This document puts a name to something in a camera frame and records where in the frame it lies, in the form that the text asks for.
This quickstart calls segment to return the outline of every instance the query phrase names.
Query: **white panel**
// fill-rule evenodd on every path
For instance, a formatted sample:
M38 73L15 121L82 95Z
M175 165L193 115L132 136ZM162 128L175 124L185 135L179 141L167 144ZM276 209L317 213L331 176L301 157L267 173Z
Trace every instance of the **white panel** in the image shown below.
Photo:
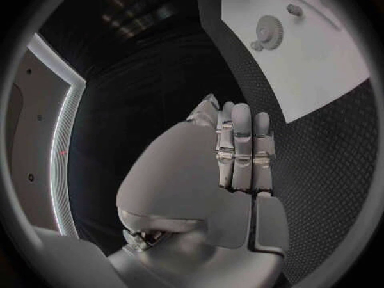
M288 13L294 4L304 16ZM275 50L254 51L256 25L277 17L284 38ZM351 91L369 71L350 35L320 0L222 0L222 19L266 75L286 122L300 118Z

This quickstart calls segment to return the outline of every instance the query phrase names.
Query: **gear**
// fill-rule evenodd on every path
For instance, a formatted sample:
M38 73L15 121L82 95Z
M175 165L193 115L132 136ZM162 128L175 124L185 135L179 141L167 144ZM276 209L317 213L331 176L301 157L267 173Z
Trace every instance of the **gear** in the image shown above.
M266 15L259 19L256 27L257 40L265 49L276 49L283 40L283 26L274 16Z

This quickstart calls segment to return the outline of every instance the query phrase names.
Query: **bolt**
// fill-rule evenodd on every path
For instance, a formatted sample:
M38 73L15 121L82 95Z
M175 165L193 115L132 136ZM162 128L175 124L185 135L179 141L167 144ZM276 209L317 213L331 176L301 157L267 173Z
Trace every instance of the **bolt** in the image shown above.
M288 13L294 15L294 16L302 16L303 15L303 9L299 6L290 4L287 6Z
M251 43L251 48L256 51L261 51L264 49L264 47L258 40Z

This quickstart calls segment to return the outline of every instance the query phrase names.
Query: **led light strip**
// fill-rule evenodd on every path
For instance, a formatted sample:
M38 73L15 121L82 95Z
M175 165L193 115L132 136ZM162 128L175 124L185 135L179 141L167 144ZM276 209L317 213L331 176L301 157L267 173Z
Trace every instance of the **led light strip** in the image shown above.
M28 49L58 77L70 85L58 115L52 138L49 180L54 217L60 234L78 237L70 210L67 167L68 149L76 112L86 81L36 34Z

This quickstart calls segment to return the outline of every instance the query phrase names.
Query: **robotic hand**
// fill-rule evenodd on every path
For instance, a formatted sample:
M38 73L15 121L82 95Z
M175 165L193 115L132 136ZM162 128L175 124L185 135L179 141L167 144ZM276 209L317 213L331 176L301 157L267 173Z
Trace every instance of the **robotic hand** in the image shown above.
M243 287L255 287L266 266L269 279L278 276L288 249L284 208L272 196L269 116L252 120L246 104L219 109L206 96L150 144L117 194L125 250L177 287L232 287L225 268L234 261L250 277Z

